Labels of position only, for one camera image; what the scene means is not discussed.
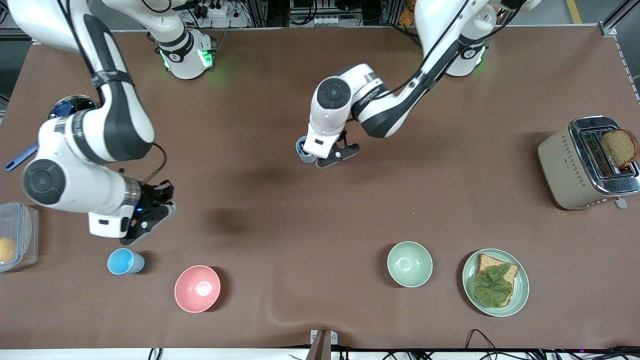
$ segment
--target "toast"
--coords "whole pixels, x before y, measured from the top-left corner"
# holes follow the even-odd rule
[[[506,261],[501,261],[496,258],[492,258],[489,255],[480,254],[480,257],[478,258],[478,270],[476,273],[488,268],[489,266],[502,265],[504,263],[506,263]],[[511,286],[514,286],[517,272],[518,272],[518,266],[511,264],[511,266],[509,267],[509,270],[507,271],[506,274],[504,274],[502,278],[507,280],[507,282],[510,283]],[[500,306],[498,307],[507,306],[509,304],[509,301],[511,300],[512,295],[513,295],[513,291],[511,292],[511,294],[509,294],[509,296],[507,297],[507,300],[501,303]]]
[[[631,131],[618,129],[606,133],[602,135],[602,145],[618,168],[628,167],[640,158],[640,145]]]

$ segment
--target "cup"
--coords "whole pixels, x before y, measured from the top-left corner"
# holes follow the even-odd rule
[[[113,275],[135,274],[145,267],[145,258],[129,249],[118,249],[109,255],[107,268]]]
[[[307,164],[313,164],[314,162],[316,162],[318,157],[315,155],[311,155],[302,149],[302,144],[305,142],[306,139],[307,139],[306,135],[298,139],[298,141],[296,142],[296,152],[298,153],[300,160],[304,161]]]

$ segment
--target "transparent food container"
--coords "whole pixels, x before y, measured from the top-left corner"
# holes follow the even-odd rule
[[[38,210],[21,202],[0,205],[0,272],[38,259]]]

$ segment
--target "green bowl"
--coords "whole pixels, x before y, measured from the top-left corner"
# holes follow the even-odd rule
[[[478,258],[480,257],[480,254],[489,255],[492,258],[518,265],[519,269],[516,273],[515,281],[513,282],[513,295],[511,296],[509,304],[505,307],[484,306],[474,295],[474,279],[476,278]],[[524,271],[524,267],[522,267],[522,264],[516,258],[508,252],[499,249],[483,249],[473,253],[462,269],[462,285],[473,305],[483,313],[499,318],[504,318],[517,313],[527,303],[527,299],[529,299],[529,278],[527,276],[527,272]]]
[[[396,244],[387,256],[389,274],[406,288],[417,288],[431,277],[433,260],[424,246],[413,241]]]

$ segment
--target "pink bowl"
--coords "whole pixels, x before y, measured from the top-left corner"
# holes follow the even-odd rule
[[[220,278],[208,266],[192,266],[180,274],[173,294],[182,310],[201,313],[209,309],[220,296]]]

